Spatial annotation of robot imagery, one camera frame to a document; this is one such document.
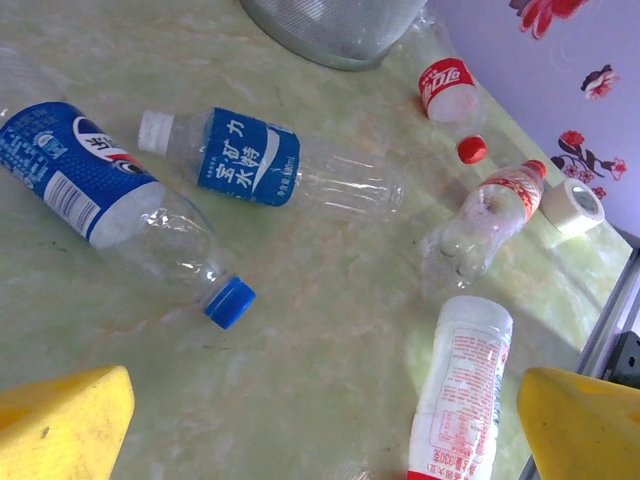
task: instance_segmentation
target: bottle label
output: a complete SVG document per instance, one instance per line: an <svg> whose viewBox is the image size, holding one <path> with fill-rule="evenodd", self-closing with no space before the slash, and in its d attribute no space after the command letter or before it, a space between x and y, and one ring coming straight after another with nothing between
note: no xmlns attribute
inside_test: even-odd
<svg viewBox="0 0 640 480"><path fill-rule="evenodd" d="M87 240L120 198L156 180L75 107L34 105L0 129L0 161Z"/></svg>
<svg viewBox="0 0 640 480"><path fill-rule="evenodd" d="M216 108L198 185L279 207L291 198L299 163L293 132Z"/></svg>
<svg viewBox="0 0 640 480"><path fill-rule="evenodd" d="M518 194L527 214L527 221L538 209L542 192L536 182L525 172L504 170L487 178L482 185L502 185Z"/></svg>
<svg viewBox="0 0 640 480"><path fill-rule="evenodd" d="M508 345L494 335L454 330L433 417L421 425L424 435L416 437L428 445L412 470L415 478L482 480L491 476L508 352Z"/></svg>
<svg viewBox="0 0 640 480"><path fill-rule="evenodd" d="M438 60L420 76L418 88L425 108L429 108L431 100L440 92L461 84L476 85L464 62L459 58Z"/></svg>

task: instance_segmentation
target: white tape roll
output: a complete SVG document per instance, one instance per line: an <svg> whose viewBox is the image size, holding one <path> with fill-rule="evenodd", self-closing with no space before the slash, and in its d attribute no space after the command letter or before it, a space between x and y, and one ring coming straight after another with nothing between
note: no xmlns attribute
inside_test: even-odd
<svg viewBox="0 0 640 480"><path fill-rule="evenodd" d="M571 237L604 221L604 207L598 197L584 183L573 178L545 192L540 209L553 226Z"/></svg>

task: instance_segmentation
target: mesh basket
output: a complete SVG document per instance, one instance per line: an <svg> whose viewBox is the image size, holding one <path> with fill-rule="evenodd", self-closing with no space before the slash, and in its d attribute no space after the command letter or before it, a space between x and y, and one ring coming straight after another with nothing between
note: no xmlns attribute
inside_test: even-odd
<svg viewBox="0 0 640 480"><path fill-rule="evenodd" d="M342 70L375 66L426 0L240 0L272 38Z"/></svg>

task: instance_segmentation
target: marble-patterned table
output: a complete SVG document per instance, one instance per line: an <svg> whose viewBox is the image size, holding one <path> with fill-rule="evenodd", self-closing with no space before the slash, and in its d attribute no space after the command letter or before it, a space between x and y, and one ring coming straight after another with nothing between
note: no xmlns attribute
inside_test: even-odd
<svg viewBox="0 0 640 480"><path fill-rule="evenodd" d="M131 374L136 413L115 479L400 479L443 296L419 292L417 242L497 167L543 158L487 97L491 156L453 157L394 51L333 71L267 37L235 0L5 0L4 39L217 228L258 292L230 331L114 276L70 228L0 172L0 388L95 365ZM400 213L357 228L208 193L137 152L145 108L226 106L385 154L407 175ZM549 163L552 185L562 179ZM515 336L494 479L528 455L515 402L524 370L573 369L630 248L609 225L557 245L536 214L472 293L504 305Z"/></svg>

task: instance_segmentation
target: plastic bottle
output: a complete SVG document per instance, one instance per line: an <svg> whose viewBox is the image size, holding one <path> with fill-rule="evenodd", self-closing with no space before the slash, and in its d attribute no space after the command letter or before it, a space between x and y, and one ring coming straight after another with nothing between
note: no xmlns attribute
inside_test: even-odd
<svg viewBox="0 0 640 480"><path fill-rule="evenodd" d="M513 320L479 297L440 310L433 364L413 419L408 480L489 480Z"/></svg>
<svg viewBox="0 0 640 480"><path fill-rule="evenodd" d="M403 199L404 174L384 158L222 108L190 119L148 110L138 146L179 162L203 188L265 205L375 221Z"/></svg>
<svg viewBox="0 0 640 480"><path fill-rule="evenodd" d="M451 44L442 17L425 7L403 43L415 66L427 117L457 142L456 150L464 163L481 161L487 155L480 135L485 121L482 94Z"/></svg>
<svg viewBox="0 0 640 480"><path fill-rule="evenodd" d="M0 45L0 161L98 252L193 302L223 328L255 294L220 263L198 209L75 107L22 52Z"/></svg>
<svg viewBox="0 0 640 480"><path fill-rule="evenodd" d="M420 243L425 294L445 283L465 287L483 275L498 248L518 233L540 204L547 167L529 160L489 176L458 213Z"/></svg>

